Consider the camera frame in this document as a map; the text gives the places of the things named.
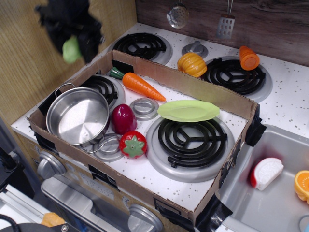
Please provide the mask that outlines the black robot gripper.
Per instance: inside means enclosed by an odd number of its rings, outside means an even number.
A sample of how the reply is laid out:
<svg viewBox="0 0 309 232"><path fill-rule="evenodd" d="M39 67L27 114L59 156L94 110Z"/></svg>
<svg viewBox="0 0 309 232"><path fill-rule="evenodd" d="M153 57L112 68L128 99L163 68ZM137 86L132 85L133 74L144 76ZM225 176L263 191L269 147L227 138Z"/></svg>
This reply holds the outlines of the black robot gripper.
<svg viewBox="0 0 309 232"><path fill-rule="evenodd" d="M49 0L34 8L57 51L62 54L64 43L76 36L85 63L93 60L104 41L102 24L89 13L89 7L88 0Z"/></svg>

